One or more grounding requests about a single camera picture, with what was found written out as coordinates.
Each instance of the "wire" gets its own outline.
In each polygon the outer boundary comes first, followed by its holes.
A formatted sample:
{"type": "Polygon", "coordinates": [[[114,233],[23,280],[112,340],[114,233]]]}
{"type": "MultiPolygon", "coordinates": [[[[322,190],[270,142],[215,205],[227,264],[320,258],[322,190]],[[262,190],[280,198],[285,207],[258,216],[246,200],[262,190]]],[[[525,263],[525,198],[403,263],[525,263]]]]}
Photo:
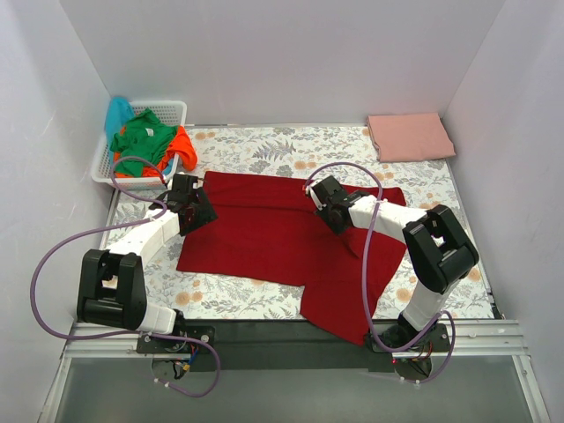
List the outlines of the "wire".
{"type": "MultiPolygon", "coordinates": [[[[124,334],[130,334],[130,333],[139,333],[139,334],[141,333],[141,332],[137,332],[136,330],[115,330],[115,331],[112,331],[112,332],[100,333],[100,334],[96,334],[96,335],[77,336],[77,335],[68,335],[68,334],[65,334],[65,333],[62,333],[62,332],[57,332],[56,330],[49,327],[47,325],[47,323],[41,317],[39,309],[37,308],[37,299],[36,299],[37,280],[39,278],[39,274],[41,272],[41,269],[43,269],[43,266],[45,265],[47,260],[49,260],[49,258],[52,255],[54,255],[55,252],[58,249],[60,249],[61,247],[63,247],[64,245],[68,244],[69,242],[75,241],[79,238],[83,238],[87,235],[99,234],[99,233],[102,233],[102,232],[111,231],[113,229],[122,229],[122,228],[130,227],[130,226],[143,225],[144,223],[150,222],[152,219],[160,218],[161,216],[163,216],[167,212],[167,205],[164,202],[162,202],[160,200],[153,199],[153,198],[146,198],[146,197],[138,196],[137,194],[134,194],[131,191],[126,190],[125,188],[123,188],[117,182],[117,180],[115,179],[115,167],[119,163],[121,163],[122,161],[125,161],[125,160],[137,160],[137,161],[141,161],[141,162],[145,163],[147,166],[152,167],[157,172],[159,172],[161,181],[164,181],[163,174],[150,161],[145,160],[145,159],[138,157],[138,156],[128,156],[128,157],[124,157],[124,158],[117,160],[110,170],[110,179],[112,180],[112,183],[114,184],[115,188],[117,190],[121,191],[123,194],[130,196],[132,198],[135,198],[136,200],[158,204],[162,207],[162,210],[159,211],[157,214],[155,214],[151,219],[148,219],[148,218],[147,219],[140,219],[140,220],[137,220],[135,222],[130,222],[130,223],[122,223],[122,224],[119,224],[119,225],[104,226],[104,227],[99,227],[99,228],[96,228],[96,229],[90,229],[88,231],[80,232],[78,234],[74,234],[74,235],[60,241],[59,243],[57,243],[52,249],[50,249],[45,254],[45,256],[43,256],[43,258],[37,264],[35,271],[33,272],[31,284],[29,286],[29,300],[31,302],[33,317],[35,317],[35,320],[41,326],[41,328],[43,330],[45,330],[49,335],[52,335],[53,337],[60,338],[60,339],[66,339],[66,340],[69,340],[69,341],[83,341],[83,340],[90,340],[90,339],[114,337],[114,336],[117,336],[117,335],[124,335],[124,334]]],[[[177,337],[177,336],[172,336],[172,335],[162,335],[162,334],[159,334],[159,333],[152,333],[151,335],[154,338],[167,339],[167,340],[179,341],[179,342],[190,342],[191,344],[201,345],[201,346],[203,346],[204,348],[207,348],[210,351],[210,353],[213,356],[213,358],[215,359],[215,363],[216,363],[216,372],[215,372],[215,377],[213,379],[213,382],[211,383],[210,387],[207,390],[200,392],[200,393],[189,392],[189,391],[187,391],[183,388],[177,387],[177,386],[173,385],[172,383],[169,383],[168,381],[165,381],[165,380],[160,379],[160,378],[155,379],[157,382],[161,382],[161,383],[165,384],[166,386],[169,386],[173,390],[177,390],[178,392],[181,392],[182,394],[186,395],[187,397],[194,397],[194,398],[204,397],[207,394],[209,394],[210,392],[212,392],[212,390],[216,387],[216,385],[218,384],[218,381],[219,381],[219,375],[220,375],[220,372],[221,372],[221,362],[219,360],[218,353],[215,351],[215,349],[213,349],[213,347],[211,345],[208,345],[205,342],[203,342],[199,339],[194,339],[194,338],[177,337]]]]}
{"type": "Polygon", "coordinates": [[[427,379],[425,379],[423,381],[411,381],[411,380],[406,379],[408,382],[413,382],[413,383],[430,382],[434,378],[436,378],[444,370],[444,368],[449,364],[450,357],[452,356],[452,352],[454,351],[455,340],[456,340],[456,328],[455,328],[455,323],[454,323],[454,320],[452,318],[452,315],[447,310],[443,310],[440,313],[437,313],[429,321],[429,323],[427,323],[423,327],[423,329],[421,329],[419,334],[417,334],[407,344],[400,346],[398,348],[390,348],[382,342],[382,340],[378,336],[378,333],[376,332],[376,328],[374,327],[374,323],[372,322],[372,315],[370,313],[370,307],[368,306],[368,294],[367,294],[368,253],[370,252],[370,240],[372,239],[372,233],[374,232],[376,217],[378,216],[378,210],[380,209],[380,200],[382,200],[382,194],[383,194],[382,184],[380,183],[378,178],[376,178],[376,176],[372,172],[370,172],[368,169],[366,169],[365,167],[358,165],[356,163],[351,163],[349,161],[336,161],[335,163],[330,163],[328,165],[323,165],[323,166],[317,168],[309,176],[309,178],[304,182],[304,189],[306,189],[309,186],[313,177],[316,174],[318,174],[319,172],[321,172],[322,170],[324,170],[325,168],[334,167],[334,166],[343,166],[343,165],[356,167],[356,168],[362,170],[363,172],[368,174],[376,182],[376,185],[378,186],[378,196],[377,196],[378,202],[376,202],[376,206],[375,206],[374,211],[372,213],[372,218],[370,219],[370,225],[368,226],[367,238],[366,238],[366,241],[364,243],[364,251],[362,253],[362,281],[361,281],[361,284],[362,284],[362,304],[364,306],[364,314],[365,314],[365,317],[367,319],[368,328],[370,329],[370,333],[372,334],[372,338],[374,338],[376,344],[378,345],[378,348],[385,351],[386,353],[402,353],[402,352],[410,349],[412,346],[416,345],[424,336],[426,336],[427,333],[431,330],[431,328],[433,328],[433,326],[439,320],[441,315],[446,315],[448,317],[448,319],[450,320],[450,325],[452,327],[452,335],[451,335],[452,340],[451,340],[451,343],[450,343],[449,352],[447,353],[447,357],[445,358],[442,365],[437,369],[437,371],[435,373],[433,373],[432,375],[430,375],[427,379]]]}

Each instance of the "white plastic basket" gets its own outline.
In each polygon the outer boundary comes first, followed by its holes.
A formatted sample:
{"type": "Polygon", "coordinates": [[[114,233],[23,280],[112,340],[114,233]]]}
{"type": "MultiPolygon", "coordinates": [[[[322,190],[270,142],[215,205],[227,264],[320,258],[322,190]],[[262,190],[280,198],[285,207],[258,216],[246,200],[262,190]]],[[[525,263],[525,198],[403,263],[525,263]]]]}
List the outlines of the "white plastic basket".
{"type": "MultiPolygon", "coordinates": [[[[143,112],[146,108],[151,109],[154,114],[166,125],[184,125],[186,121],[186,103],[183,101],[132,101],[131,107],[136,115],[143,112]]],[[[98,148],[94,155],[90,175],[96,182],[104,182],[114,187],[112,180],[109,178],[110,169],[113,161],[110,161],[111,151],[108,149],[106,134],[100,138],[98,148]]],[[[174,155],[170,171],[165,174],[167,182],[173,177],[178,166],[178,154],[174,155]]],[[[125,189],[155,189],[162,188],[159,178],[116,178],[117,183],[125,189]]]]}

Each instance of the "floral pattern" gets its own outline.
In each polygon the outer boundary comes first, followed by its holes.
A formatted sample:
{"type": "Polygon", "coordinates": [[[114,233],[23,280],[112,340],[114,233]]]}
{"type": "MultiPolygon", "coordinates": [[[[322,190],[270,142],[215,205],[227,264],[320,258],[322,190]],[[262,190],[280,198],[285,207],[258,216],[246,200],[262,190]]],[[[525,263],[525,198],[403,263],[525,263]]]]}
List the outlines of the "floral pattern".
{"type": "MultiPolygon", "coordinates": [[[[365,127],[214,128],[188,130],[199,162],[192,174],[208,170],[307,178],[317,167],[333,161],[352,161],[372,170],[384,187],[400,187],[411,207],[450,207],[466,227],[445,160],[419,163],[379,163],[365,127]]],[[[342,183],[370,186],[353,167],[333,167],[342,183]]],[[[138,191],[156,197],[159,191],[138,191]]],[[[113,223],[131,222],[145,215],[147,204],[121,196],[113,223]]],[[[129,229],[110,232],[108,245],[129,229]]],[[[227,275],[176,271],[183,238],[174,237],[145,267],[147,297],[178,308],[189,318],[300,319],[303,287],[227,275]]],[[[412,297],[417,283],[405,255],[396,275],[378,301],[376,318],[396,318],[412,297]]],[[[449,296],[446,308],[458,318],[493,318],[481,270],[473,269],[449,296]]]]}

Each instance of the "blue cloth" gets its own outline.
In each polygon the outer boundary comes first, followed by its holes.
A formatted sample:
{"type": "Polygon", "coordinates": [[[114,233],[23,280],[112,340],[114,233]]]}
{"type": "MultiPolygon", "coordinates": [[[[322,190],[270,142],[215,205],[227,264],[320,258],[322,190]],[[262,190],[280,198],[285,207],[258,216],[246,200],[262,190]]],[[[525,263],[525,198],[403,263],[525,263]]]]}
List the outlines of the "blue cloth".
{"type": "MultiPolygon", "coordinates": [[[[106,113],[106,141],[108,142],[108,150],[111,152],[110,146],[114,140],[114,135],[119,133],[123,125],[135,116],[130,103],[123,97],[114,97],[108,106],[106,113]]],[[[114,162],[114,155],[109,154],[109,162],[114,162]]]]}

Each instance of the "white wall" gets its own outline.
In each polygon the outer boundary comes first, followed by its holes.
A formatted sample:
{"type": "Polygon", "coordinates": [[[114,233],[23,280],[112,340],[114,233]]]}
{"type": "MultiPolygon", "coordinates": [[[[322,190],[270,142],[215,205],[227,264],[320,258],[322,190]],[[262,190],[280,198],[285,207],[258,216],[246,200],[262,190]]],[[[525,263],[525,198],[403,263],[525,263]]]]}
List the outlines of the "white wall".
{"type": "MultiPolygon", "coordinates": [[[[104,223],[108,191],[88,174],[108,92],[56,0],[0,0],[0,420],[38,419],[63,349],[29,306],[29,281],[48,248],[104,223]]],[[[99,240],[48,263],[40,310],[68,331],[80,262],[99,240]]]]}
{"type": "Polygon", "coordinates": [[[443,112],[503,0],[61,0],[111,94],[192,123],[443,112]]]}
{"type": "Polygon", "coordinates": [[[552,420],[564,421],[564,2],[509,1],[444,122],[501,311],[517,318],[552,420]]]}

